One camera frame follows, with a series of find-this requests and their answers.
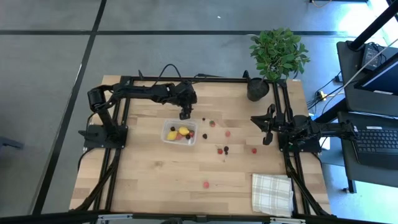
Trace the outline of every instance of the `potted plant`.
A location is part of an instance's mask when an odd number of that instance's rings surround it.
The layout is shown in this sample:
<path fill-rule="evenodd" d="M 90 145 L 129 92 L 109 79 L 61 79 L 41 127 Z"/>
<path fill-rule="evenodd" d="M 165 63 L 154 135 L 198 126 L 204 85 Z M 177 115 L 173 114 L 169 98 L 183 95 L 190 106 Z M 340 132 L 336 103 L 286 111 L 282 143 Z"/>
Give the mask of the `potted plant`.
<path fill-rule="evenodd" d="M 260 70 L 262 78 L 248 79 L 248 98 L 251 101 L 258 101 L 269 91 L 268 83 L 265 78 L 271 82 L 276 82 L 283 75 L 289 77 L 290 72 L 301 74 L 304 72 L 304 64 L 310 59 L 304 54 L 308 51 L 303 43 L 299 43 L 300 36 L 293 35 L 290 29 L 277 29 L 262 31 L 260 36 L 253 36 L 251 40 L 254 45 L 251 56 L 257 61 L 257 69 Z"/>

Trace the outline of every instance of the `white cable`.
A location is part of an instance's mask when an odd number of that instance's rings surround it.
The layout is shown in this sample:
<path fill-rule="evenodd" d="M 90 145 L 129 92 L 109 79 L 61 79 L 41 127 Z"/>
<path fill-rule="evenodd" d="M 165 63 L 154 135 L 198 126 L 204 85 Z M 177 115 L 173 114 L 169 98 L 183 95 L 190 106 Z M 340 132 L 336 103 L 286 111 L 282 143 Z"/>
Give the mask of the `white cable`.
<path fill-rule="evenodd" d="M 370 61 L 368 61 L 361 69 L 359 69 L 359 70 L 355 73 L 355 75 L 352 76 L 352 77 L 350 78 L 350 80 L 348 80 L 348 82 L 347 82 L 345 85 L 343 85 L 343 87 L 341 88 L 341 90 L 340 90 L 336 95 L 332 96 L 331 99 L 326 103 L 326 105 L 323 107 L 322 114 L 323 114 L 323 112 L 325 111 L 325 108 L 328 106 L 328 104 L 330 103 L 330 101 L 331 101 L 334 97 L 336 97 L 337 95 L 339 95 L 339 94 L 346 88 L 346 86 L 348 86 L 348 84 L 349 84 L 351 81 L 353 81 L 353 79 L 354 79 L 360 72 L 362 72 L 362 70 L 363 70 L 366 66 L 368 66 L 368 65 L 369 65 L 375 58 L 377 58 L 380 54 L 382 54 L 383 51 L 387 50 L 391 45 L 393 45 L 395 42 L 397 42 L 397 40 L 398 40 L 398 39 L 394 40 L 393 43 L 389 44 L 387 47 L 385 47 L 384 49 L 382 49 L 382 50 L 381 50 L 379 53 L 377 53 Z"/>

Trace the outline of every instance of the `black desk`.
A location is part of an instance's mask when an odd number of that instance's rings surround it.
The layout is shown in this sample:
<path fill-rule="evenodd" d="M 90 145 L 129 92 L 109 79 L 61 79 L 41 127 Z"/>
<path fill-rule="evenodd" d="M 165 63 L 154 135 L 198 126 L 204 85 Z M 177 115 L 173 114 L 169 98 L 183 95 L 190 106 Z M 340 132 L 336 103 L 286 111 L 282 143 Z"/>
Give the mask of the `black desk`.
<path fill-rule="evenodd" d="M 341 74 L 345 84 L 361 68 L 363 51 L 354 52 L 347 47 L 346 42 L 338 42 L 337 52 Z M 388 48 L 383 54 L 389 59 L 397 52 L 397 49 Z M 364 76 L 366 76 L 366 74 L 361 72 L 357 75 L 355 80 L 363 78 Z M 318 123 L 328 123 L 337 117 L 337 112 L 339 111 L 357 111 L 398 116 L 398 96 L 359 90 L 354 88 L 354 84 L 350 84 L 345 88 L 345 99 L 338 102 L 315 121 Z"/>
<path fill-rule="evenodd" d="M 338 113 L 339 122 L 350 119 L 349 113 Z M 398 170 L 364 166 L 357 162 L 351 141 L 341 140 L 344 164 L 348 180 L 358 180 L 372 184 L 398 187 Z"/>

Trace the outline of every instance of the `computer monitor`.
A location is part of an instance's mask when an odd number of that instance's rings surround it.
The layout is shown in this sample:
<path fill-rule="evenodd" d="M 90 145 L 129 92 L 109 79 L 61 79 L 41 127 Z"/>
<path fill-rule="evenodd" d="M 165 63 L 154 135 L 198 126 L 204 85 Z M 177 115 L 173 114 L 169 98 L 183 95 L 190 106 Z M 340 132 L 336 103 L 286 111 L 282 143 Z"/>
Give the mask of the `computer monitor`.
<path fill-rule="evenodd" d="M 355 84 L 356 88 L 398 95 L 398 53 Z"/>

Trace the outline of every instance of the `green plant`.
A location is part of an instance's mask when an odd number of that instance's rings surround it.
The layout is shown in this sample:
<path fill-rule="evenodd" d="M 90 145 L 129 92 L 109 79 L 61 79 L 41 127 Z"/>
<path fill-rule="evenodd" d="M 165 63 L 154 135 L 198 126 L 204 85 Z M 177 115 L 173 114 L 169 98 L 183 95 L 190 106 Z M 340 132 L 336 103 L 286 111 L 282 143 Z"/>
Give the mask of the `green plant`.
<path fill-rule="evenodd" d="M 256 44 L 250 46 L 253 49 L 251 56 L 257 60 L 257 69 L 263 79 L 277 81 L 282 74 L 289 77 L 289 72 L 296 74 L 304 72 L 304 64 L 310 59 L 304 54 L 308 51 L 305 45 L 300 43 L 301 37 L 293 35 L 290 29 L 283 28 L 270 31 L 262 31 L 260 36 L 251 37 Z"/>

